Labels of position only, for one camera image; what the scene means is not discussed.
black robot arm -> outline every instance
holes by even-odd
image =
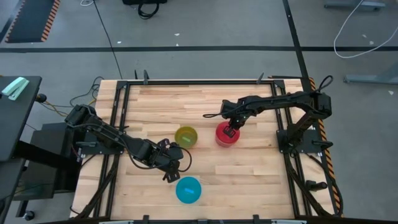
[[[132,138],[122,131],[106,124],[96,115],[94,108],[86,105],[76,105],[65,122],[71,128],[83,128],[93,133],[97,140],[108,148],[124,148],[130,155],[131,161],[141,169],[160,169],[165,172],[164,180],[171,183],[180,178],[179,160],[183,158],[182,148],[177,143],[170,143],[164,139],[157,144],[148,139]],[[138,166],[137,160],[147,167]]]
[[[218,114],[204,114],[206,118],[221,115],[224,119],[229,119],[229,126],[223,132],[229,137],[235,135],[235,130],[244,126],[251,116],[257,116],[265,110],[280,108],[298,107],[304,110],[305,115],[295,123],[287,126],[285,142],[294,149],[302,140],[304,131],[307,130],[316,120],[326,119],[331,115],[330,97],[319,91],[310,93],[298,91],[282,96],[246,96],[232,103],[223,100],[221,111]]]

red object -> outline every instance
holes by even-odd
[[[216,129],[216,142],[217,144],[219,144],[220,146],[223,147],[230,147],[233,144],[236,143],[236,141],[239,139],[239,136],[241,135],[241,133],[239,132],[239,130],[235,130],[235,135],[233,137],[229,137],[228,135],[226,135],[223,130],[225,127],[228,126],[228,122],[222,122],[217,126]]]

concrete floor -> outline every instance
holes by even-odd
[[[0,1],[0,26],[6,23],[17,0]],[[6,44],[0,48],[109,47],[94,5],[81,7],[79,0],[62,1],[48,41]],[[324,9],[319,0],[289,0],[302,47],[333,45],[347,10]],[[380,12],[359,12],[347,23],[339,46],[370,46],[383,42],[397,24],[397,4]],[[269,45],[293,46],[282,1],[274,0],[170,0],[157,16],[138,18],[134,7],[121,1],[98,0],[97,5],[116,47]],[[389,45],[398,45],[398,36]],[[343,52],[350,55],[355,52]],[[301,76],[294,51],[212,52],[117,52],[123,78],[134,78],[143,69],[151,78],[257,78],[269,75]],[[319,84],[333,75],[335,82],[325,91],[333,100],[333,115],[325,121],[338,185],[343,194],[346,217],[397,220],[398,202],[395,119],[398,87],[345,84],[348,73],[380,73],[398,62],[398,52],[374,52],[344,60],[333,52],[304,52],[308,74]],[[111,52],[0,54],[1,75],[40,75],[40,92],[49,101],[68,105],[69,99],[85,93],[93,79],[118,79]],[[87,103],[90,97],[82,99]],[[28,124],[40,129],[44,123],[63,118],[35,104]],[[30,141],[32,129],[22,135]],[[28,205],[37,217],[29,223],[64,220],[69,216],[73,194],[36,200]],[[25,223],[15,218],[13,203],[6,223]]]

wooden table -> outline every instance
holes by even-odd
[[[110,119],[116,82],[103,80],[99,88],[96,111],[106,122]],[[302,90],[298,79],[284,82],[287,92]],[[123,102],[123,91],[120,102]],[[260,218],[293,218],[284,159],[275,135],[278,128],[275,111],[264,111],[249,118],[241,128],[240,140],[230,148],[215,143],[215,128],[224,120],[220,116],[202,117],[205,113],[219,112],[223,99],[236,101],[247,95],[271,96],[270,85],[134,85],[126,113],[128,135],[154,142],[164,138],[174,140],[179,127],[194,127],[198,142],[189,149],[192,166],[181,175],[200,180],[202,195],[193,205],[182,204],[175,194],[177,182],[163,181],[164,173],[159,170],[137,169],[124,153],[119,163],[111,219],[141,220],[143,215],[150,215],[151,220],[252,219],[253,214]],[[293,122],[304,114],[298,108],[290,110]],[[283,110],[281,113],[286,127]],[[120,113],[115,123],[119,124],[119,120]],[[189,162],[185,152],[184,156],[182,169]],[[318,164],[307,156],[301,158],[306,179],[326,182]],[[98,155],[81,170],[73,202],[78,212],[98,187],[102,161],[103,156]],[[296,191],[300,213],[304,215],[302,194],[297,186]],[[328,190],[312,194],[325,210],[333,213]],[[107,193],[101,214],[104,214],[106,198]]]

blue bowl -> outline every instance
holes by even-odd
[[[184,177],[178,182],[175,193],[182,203],[193,203],[200,198],[201,186],[195,178]]]

